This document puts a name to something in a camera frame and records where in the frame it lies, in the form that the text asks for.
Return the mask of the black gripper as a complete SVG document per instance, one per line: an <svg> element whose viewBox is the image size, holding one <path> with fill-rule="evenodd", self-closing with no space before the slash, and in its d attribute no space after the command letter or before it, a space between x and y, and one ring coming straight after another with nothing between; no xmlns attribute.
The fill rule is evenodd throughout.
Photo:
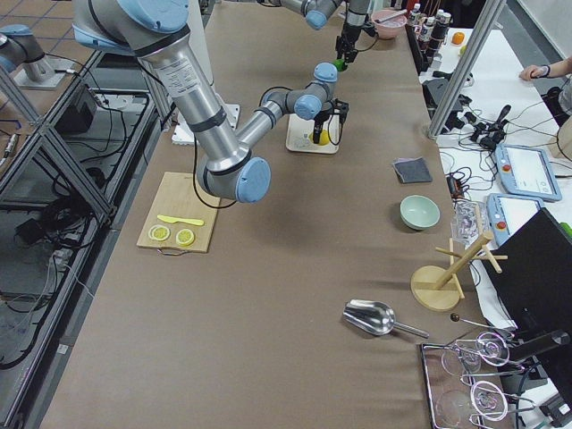
<svg viewBox="0 0 572 429"><path fill-rule="evenodd" d="M324 107L314 118L312 141L319 144L323 132L324 123L334 114L338 117L339 125L343 125L349 113L349 104L339 99L334 99L332 105Z"/></svg>
<svg viewBox="0 0 572 429"><path fill-rule="evenodd" d="M355 43L347 38L338 36L335 43L336 59L341 60L346 55L346 66L349 67L355 62L358 51L355 48Z"/></svg>

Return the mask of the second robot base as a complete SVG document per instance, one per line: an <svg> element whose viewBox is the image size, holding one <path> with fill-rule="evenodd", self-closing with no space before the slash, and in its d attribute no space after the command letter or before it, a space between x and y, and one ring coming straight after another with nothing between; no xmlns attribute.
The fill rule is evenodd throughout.
<svg viewBox="0 0 572 429"><path fill-rule="evenodd" d="M12 24L1 28L1 66L8 73L21 67L13 77L20 88L54 90L72 62L48 58L29 27Z"/></svg>

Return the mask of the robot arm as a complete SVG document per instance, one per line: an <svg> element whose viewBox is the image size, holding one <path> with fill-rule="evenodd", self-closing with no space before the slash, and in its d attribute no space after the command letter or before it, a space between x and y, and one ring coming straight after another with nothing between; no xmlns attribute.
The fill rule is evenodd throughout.
<svg viewBox="0 0 572 429"><path fill-rule="evenodd" d="M341 1L336 0L270 0L257 1L265 7L285 7L302 15L306 23L314 30L322 29L332 15L338 10ZM362 32L378 39L374 24L370 19L370 1L345 1L344 22L340 35L336 38L336 59L333 64L339 72L347 70L359 53L356 43Z"/></svg>
<svg viewBox="0 0 572 429"><path fill-rule="evenodd" d="M286 114L313 120L333 100L338 70L319 63L303 89L275 91L239 130L233 130L189 44L186 1L76 1L73 30L83 46L149 63L205 155L196 169L207 194L255 203L271 183L265 159L252 147Z"/></svg>

